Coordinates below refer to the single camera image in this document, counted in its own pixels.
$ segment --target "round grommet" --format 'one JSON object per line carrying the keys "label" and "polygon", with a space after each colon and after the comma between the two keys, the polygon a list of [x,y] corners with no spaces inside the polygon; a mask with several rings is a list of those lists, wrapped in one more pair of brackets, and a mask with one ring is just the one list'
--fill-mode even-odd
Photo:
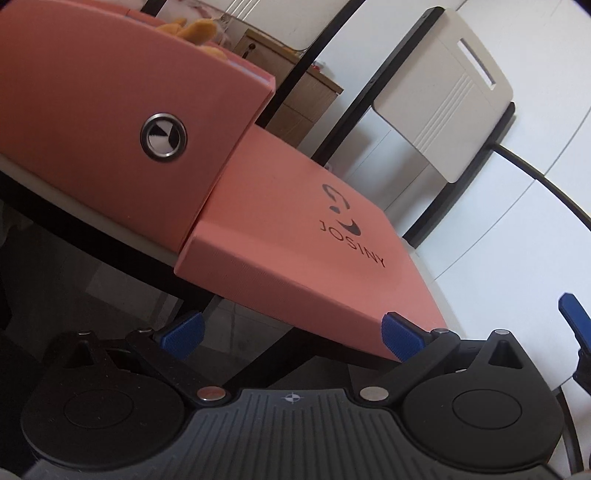
{"label": "round grommet", "polygon": [[359,396],[367,401],[382,401],[388,398],[388,390],[382,387],[365,387],[359,392]]}
{"label": "round grommet", "polygon": [[159,162],[170,162],[187,147],[183,123],[170,113],[157,113],[146,120],[139,142],[147,156]]}
{"label": "round grommet", "polygon": [[203,401],[216,401],[224,398],[226,396],[226,391],[222,387],[212,385],[197,390],[197,396]]}

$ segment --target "blue gripper pad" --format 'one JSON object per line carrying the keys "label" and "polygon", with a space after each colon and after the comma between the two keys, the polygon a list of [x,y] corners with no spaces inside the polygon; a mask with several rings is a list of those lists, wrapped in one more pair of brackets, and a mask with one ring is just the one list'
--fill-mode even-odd
{"label": "blue gripper pad", "polygon": [[382,319],[382,341],[388,349],[405,362],[427,346],[431,335],[398,313],[387,313]]}
{"label": "blue gripper pad", "polygon": [[565,293],[558,301],[558,310],[573,329],[583,351],[591,353],[591,319],[572,293]]}
{"label": "blue gripper pad", "polygon": [[197,348],[205,336],[205,321],[200,312],[190,312],[169,327],[154,334],[161,349],[173,357],[184,360]]}

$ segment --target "drawer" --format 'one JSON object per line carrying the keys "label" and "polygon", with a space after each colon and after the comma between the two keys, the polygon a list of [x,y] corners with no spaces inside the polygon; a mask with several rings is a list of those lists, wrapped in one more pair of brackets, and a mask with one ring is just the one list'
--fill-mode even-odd
{"label": "drawer", "polygon": [[[279,85],[289,74],[294,64],[266,45],[249,37],[242,37],[234,53],[275,76]],[[306,73],[291,91],[284,104],[316,123],[326,112],[337,94],[309,73]]]}
{"label": "drawer", "polygon": [[313,126],[314,122],[283,104],[267,125],[266,130],[297,148]]}
{"label": "drawer", "polygon": [[289,60],[249,37],[241,38],[234,53],[273,75],[276,85],[285,80],[294,66]]}

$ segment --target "pink box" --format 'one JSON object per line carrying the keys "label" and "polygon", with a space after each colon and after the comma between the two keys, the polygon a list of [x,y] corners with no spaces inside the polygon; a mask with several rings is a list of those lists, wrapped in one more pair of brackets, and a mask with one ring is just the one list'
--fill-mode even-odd
{"label": "pink box", "polygon": [[350,347],[393,358],[386,312],[445,321],[384,212],[269,132],[246,133],[178,258],[181,278]]}
{"label": "pink box", "polygon": [[[2,9],[0,152],[179,252],[275,80],[231,52],[219,60],[126,17],[125,8],[91,4],[14,0]],[[140,145],[144,122],[160,112],[187,132],[184,153],[169,163]]]}

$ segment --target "stuffed animal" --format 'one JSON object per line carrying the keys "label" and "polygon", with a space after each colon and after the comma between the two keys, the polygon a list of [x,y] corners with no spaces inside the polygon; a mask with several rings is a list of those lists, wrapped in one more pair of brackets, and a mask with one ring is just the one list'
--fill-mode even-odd
{"label": "stuffed animal", "polygon": [[167,23],[165,25],[156,27],[156,30],[183,38],[196,45],[197,48],[201,49],[204,53],[207,53],[212,57],[216,57],[221,60],[228,59],[226,54],[219,48],[203,45],[204,43],[210,41],[217,34],[217,25],[213,20],[210,18],[200,18],[199,20],[195,20],[195,22],[190,24],[188,27],[185,27],[186,24],[186,18],[179,18],[172,23]]}

